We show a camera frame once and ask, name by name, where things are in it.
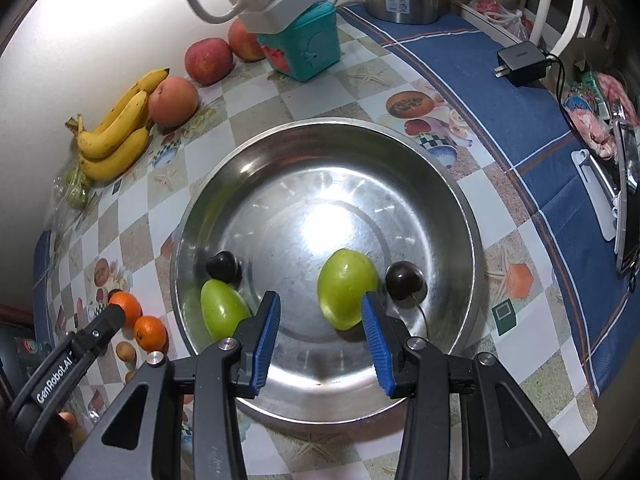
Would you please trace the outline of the small green fruit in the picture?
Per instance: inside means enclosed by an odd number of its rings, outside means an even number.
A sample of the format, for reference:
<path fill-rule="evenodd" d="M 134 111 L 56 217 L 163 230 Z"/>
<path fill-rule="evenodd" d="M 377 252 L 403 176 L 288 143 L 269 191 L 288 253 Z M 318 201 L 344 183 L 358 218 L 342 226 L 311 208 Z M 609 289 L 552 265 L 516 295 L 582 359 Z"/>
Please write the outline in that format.
<path fill-rule="evenodd" d="M 239 322 L 252 316 L 233 287 L 213 278 L 202 286 L 200 301 L 203 320 L 213 341 L 231 337 Z"/>

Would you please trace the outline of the dark cherry with stem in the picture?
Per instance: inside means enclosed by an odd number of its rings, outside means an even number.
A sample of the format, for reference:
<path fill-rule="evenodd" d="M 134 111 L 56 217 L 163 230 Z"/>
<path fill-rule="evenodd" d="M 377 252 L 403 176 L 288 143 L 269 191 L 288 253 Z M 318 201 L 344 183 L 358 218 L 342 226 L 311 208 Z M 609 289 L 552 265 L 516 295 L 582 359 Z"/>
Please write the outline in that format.
<path fill-rule="evenodd" d="M 393 262 L 386 270 L 385 288 L 399 309 L 411 309 L 420 314 L 422 330 L 419 336 L 428 339 L 428 324 L 422 302 L 427 296 L 427 284 L 422 271 L 412 262 Z"/>

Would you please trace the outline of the orange tangerine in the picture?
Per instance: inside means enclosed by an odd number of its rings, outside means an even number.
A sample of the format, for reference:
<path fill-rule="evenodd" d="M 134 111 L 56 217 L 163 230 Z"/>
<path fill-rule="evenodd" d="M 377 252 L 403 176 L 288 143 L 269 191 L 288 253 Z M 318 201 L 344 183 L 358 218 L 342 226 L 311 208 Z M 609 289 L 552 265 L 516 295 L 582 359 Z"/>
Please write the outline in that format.
<path fill-rule="evenodd" d="M 142 307 L 137 298 L 120 289 L 114 289 L 107 297 L 108 304 L 116 304 L 125 312 L 125 327 L 134 327 L 138 318 L 142 317 Z"/>
<path fill-rule="evenodd" d="M 134 323 L 134 339 L 145 352 L 164 351 L 167 344 L 166 327 L 159 318 L 142 315 Z"/>

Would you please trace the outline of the small tan longan fruit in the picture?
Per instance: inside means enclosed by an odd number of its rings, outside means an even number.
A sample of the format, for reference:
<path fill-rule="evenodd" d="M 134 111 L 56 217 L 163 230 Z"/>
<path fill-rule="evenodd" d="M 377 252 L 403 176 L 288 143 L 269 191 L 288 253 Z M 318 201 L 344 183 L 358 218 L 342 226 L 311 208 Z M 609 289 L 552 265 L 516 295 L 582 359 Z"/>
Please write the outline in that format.
<path fill-rule="evenodd" d="M 116 356 L 124 363 L 134 363 L 137 359 L 137 352 L 134 347 L 127 341 L 121 341 L 116 344 Z"/>

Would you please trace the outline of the dark cherry front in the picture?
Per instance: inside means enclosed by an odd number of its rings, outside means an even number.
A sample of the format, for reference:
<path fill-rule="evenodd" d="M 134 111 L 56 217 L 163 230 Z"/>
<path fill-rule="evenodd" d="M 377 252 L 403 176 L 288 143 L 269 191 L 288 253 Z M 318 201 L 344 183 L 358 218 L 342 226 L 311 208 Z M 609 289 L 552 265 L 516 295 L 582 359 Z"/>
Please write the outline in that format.
<path fill-rule="evenodd" d="M 238 286 L 242 280 L 242 268 L 239 259 L 223 250 L 209 257 L 205 263 L 205 270 L 210 278 L 231 286 Z"/>

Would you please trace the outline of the large green fruit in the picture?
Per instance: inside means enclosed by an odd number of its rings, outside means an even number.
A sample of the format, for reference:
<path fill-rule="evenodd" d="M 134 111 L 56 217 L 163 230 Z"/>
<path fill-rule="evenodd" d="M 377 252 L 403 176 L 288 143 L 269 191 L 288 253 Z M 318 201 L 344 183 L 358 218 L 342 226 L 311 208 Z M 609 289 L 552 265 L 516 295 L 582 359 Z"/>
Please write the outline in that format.
<path fill-rule="evenodd" d="M 361 252 L 341 248 L 322 266 L 317 295 L 322 315 L 336 330 L 350 330 L 361 321 L 361 301 L 378 290 L 378 271 Z"/>

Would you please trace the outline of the orange tangerine back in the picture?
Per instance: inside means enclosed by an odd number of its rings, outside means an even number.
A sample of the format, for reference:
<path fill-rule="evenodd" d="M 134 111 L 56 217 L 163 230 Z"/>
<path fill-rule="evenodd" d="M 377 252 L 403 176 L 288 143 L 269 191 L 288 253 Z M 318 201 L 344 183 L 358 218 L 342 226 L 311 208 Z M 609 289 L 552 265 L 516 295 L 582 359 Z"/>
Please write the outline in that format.
<path fill-rule="evenodd" d="M 114 289 L 107 297 L 108 304 L 116 304 L 125 312 L 125 327 L 134 327 L 138 318 L 142 317 L 142 307 L 137 298 L 120 289 Z"/>

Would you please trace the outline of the clear tray of green fruits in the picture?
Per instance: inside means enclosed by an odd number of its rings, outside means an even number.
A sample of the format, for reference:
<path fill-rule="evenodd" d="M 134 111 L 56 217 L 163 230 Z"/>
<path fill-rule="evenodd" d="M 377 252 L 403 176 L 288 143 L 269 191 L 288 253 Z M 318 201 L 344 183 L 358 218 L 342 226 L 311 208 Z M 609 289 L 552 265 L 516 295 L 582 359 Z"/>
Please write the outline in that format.
<path fill-rule="evenodd" d="M 51 182 L 47 222 L 53 224 L 76 220 L 95 195 L 93 180 L 81 170 L 78 157 L 70 156 Z"/>

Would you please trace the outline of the clear plastic container with label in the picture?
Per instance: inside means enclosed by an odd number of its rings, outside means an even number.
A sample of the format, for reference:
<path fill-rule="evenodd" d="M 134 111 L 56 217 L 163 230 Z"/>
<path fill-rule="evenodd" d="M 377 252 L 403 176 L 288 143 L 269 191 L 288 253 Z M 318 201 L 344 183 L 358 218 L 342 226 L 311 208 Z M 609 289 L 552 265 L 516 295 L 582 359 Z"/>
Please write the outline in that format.
<path fill-rule="evenodd" d="M 35 339 L 15 337 L 14 344 L 17 363 L 27 376 L 32 376 L 51 352 L 51 346 L 47 341 L 38 342 Z"/>

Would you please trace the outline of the large stainless steel basin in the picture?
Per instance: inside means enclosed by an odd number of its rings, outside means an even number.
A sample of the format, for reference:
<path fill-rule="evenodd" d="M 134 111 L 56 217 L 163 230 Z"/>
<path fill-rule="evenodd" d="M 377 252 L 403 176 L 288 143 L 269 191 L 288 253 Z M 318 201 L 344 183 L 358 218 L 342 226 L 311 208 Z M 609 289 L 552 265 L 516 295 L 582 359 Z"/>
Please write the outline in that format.
<path fill-rule="evenodd" d="M 469 202 L 416 141 L 348 118 L 290 122 L 247 141 L 196 189 L 175 234 L 170 292 L 184 344 L 212 341 L 201 291 L 216 256 L 236 271 L 250 310 L 266 292 L 281 322 L 265 387 L 240 402 L 270 425 L 337 428 L 394 407 L 378 385 L 360 324 L 333 325 L 323 306 L 358 318 L 347 298 L 382 292 L 406 266 L 391 315 L 440 351 L 460 354 L 487 297 L 484 252 Z"/>

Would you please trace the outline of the yellow banana bunch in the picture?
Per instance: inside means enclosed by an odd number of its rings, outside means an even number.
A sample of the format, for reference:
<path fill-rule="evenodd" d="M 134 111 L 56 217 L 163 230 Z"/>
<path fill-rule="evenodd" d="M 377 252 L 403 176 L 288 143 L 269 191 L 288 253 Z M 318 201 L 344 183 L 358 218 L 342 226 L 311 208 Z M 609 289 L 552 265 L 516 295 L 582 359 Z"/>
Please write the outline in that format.
<path fill-rule="evenodd" d="M 88 179 L 114 180 L 142 154 L 151 129 L 149 98 L 169 73 L 168 68 L 157 68 L 142 75 L 116 100 L 93 130 L 85 128 L 81 114 L 65 123 L 78 147 L 79 169 Z"/>

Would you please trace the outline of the white phone stand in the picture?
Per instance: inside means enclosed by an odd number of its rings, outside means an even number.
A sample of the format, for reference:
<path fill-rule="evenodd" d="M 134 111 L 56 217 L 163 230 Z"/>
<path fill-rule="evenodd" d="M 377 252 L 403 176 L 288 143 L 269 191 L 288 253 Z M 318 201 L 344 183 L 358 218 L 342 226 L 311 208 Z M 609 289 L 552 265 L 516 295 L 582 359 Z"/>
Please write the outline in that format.
<path fill-rule="evenodd" d="M 617 232 L 617 195 L 613 183 L 588 150 L 574 151 L 570 158 L 589 196 L 601 234 L 612 242 Z"/>

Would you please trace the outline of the peach near bananas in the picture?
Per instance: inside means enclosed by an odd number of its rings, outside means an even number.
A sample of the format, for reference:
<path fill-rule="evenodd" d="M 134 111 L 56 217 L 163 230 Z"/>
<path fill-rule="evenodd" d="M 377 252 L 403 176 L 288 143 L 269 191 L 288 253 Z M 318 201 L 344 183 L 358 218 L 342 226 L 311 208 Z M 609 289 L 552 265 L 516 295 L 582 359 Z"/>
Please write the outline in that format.
<path fill-rule="evenodd" d="M 169 76 L 149 98 L 152 121 L 163 128 L 175 128 L 186 122 L 198 109 L 200 96 L 194 84 L 182 77 Z"/>

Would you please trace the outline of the red apple middle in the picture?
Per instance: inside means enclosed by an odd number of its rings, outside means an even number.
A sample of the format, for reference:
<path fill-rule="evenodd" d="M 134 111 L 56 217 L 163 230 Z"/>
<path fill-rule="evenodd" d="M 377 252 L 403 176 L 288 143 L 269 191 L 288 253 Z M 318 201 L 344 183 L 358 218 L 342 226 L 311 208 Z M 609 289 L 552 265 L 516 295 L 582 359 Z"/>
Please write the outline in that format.
<path fill-rule="evenodd" d="M 205 38 L 194 42 L 186 49 L 184 67 L 198 84 L 208 86 L 232 72 L 233 53 L 223 39 Z"/>

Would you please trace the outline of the pink snack bag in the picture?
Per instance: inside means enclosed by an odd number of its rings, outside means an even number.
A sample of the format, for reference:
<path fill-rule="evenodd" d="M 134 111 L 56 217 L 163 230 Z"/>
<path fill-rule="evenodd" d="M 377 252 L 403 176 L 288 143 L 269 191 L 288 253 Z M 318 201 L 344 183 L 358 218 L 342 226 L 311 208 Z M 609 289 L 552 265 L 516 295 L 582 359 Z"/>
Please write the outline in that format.
<path fill-rule="evenodd" d="M 617 152 L 611 126 L 615 102 L 622 106 L 626 121 L 638 127 L 639 117 L 624 86 L 605 73 L 587 70 L 570 85 L 563 103 L 582 140 L 603 160 L 614 158 Z"/>

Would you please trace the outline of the red apple by box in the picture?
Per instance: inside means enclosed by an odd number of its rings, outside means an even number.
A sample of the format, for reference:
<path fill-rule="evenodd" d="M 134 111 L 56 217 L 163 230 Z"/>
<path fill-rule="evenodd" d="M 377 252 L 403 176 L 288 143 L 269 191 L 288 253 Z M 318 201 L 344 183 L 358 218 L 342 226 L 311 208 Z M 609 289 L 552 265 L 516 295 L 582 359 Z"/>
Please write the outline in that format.
<path fill-rule="evenodd" d="M 253 63 L 265 58 L 256 35 L 249 32 L 239 18 L 236 18 L 229 27 L 228 44 L 233 53 L 243 62 Z"/>

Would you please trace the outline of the black power adapter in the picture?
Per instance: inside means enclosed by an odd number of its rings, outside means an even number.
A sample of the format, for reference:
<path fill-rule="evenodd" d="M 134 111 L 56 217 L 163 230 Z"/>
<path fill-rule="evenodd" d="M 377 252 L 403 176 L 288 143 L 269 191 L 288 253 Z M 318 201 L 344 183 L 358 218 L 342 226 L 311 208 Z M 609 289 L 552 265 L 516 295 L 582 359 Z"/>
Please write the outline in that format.
<path fill-rule="evenodd" d="M 497 78 L 506 78 L 514 87 L 527 86 L 546 76 L 548 58 L 530 41 L 523 41 L 497 52 Z"/>

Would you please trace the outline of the blue striped cloth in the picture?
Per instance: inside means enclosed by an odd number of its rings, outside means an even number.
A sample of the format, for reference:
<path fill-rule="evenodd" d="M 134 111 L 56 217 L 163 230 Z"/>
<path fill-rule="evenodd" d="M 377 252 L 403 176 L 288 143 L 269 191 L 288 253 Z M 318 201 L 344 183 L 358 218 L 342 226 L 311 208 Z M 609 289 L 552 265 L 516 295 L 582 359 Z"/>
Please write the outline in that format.
<path fill-rule="evenodd" d="M 338 13 L 432 84 L 509 179 L 559 280 L 587 384 L 600 396 L 639 335 L 639 293 L 616 273 L 555 97 L 542 84 L 516 88 L 497 78 L 500 44 L 456 14 L 406 25 L 372 18 L 361 4 Z"/>

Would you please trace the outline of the teal plastic box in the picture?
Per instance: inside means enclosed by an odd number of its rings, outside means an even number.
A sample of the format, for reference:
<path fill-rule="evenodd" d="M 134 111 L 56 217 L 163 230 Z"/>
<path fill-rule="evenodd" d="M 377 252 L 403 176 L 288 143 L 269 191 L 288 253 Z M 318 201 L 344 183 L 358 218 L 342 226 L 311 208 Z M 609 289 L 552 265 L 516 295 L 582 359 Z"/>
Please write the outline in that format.
<path fill-rule="evenodd" d="M 300 14 L 283 32 L 257 34 L 271 67 L 305 82 L 341 58 L 335 6 L 319 0 Z"/>

